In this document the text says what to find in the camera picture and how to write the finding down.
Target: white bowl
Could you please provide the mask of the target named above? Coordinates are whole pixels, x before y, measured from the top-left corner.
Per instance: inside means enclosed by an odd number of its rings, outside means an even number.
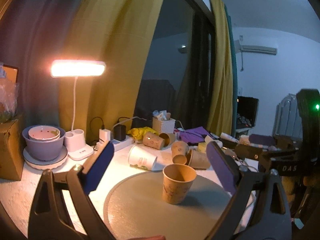
[[[50,142],[60,138],[60,130],[54,126],[37,125],[28,131],[28,135],[33,141]]]

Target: white woven basket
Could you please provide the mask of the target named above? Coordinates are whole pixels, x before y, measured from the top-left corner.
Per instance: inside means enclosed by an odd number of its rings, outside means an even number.
[[[176,120],[172,118],[167,121],[160,121],[156,118],[153,118],[152,128],[158,133],[173,133],[175,124]]]

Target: desk lamp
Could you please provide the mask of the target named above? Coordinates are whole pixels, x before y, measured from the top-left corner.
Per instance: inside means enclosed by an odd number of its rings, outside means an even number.
[[[73,118],[71,130],[66,132],[64,145],[68,155],[75,161],[83,160],[93,153],[93,148],[86,144],[84,131],[73,129],[76,117],[76,82],[78,77],[101,76],[106,64],[101,61],[91,60],[54,60],[51,66],[52,77],[74,77],[73,85]]]

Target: radiator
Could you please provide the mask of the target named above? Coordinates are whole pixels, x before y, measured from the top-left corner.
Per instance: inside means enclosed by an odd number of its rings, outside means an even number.
[[[276,134],[302,138],[302,123],[296,95],[289,94],[278,104],[272,132],[273,136]]]

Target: white charger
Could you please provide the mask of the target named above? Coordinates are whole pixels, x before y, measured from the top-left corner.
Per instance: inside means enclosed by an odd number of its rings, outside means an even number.
[[[111,131],[108,129],[99,129],[99,139],[104,142],[111,141]]]

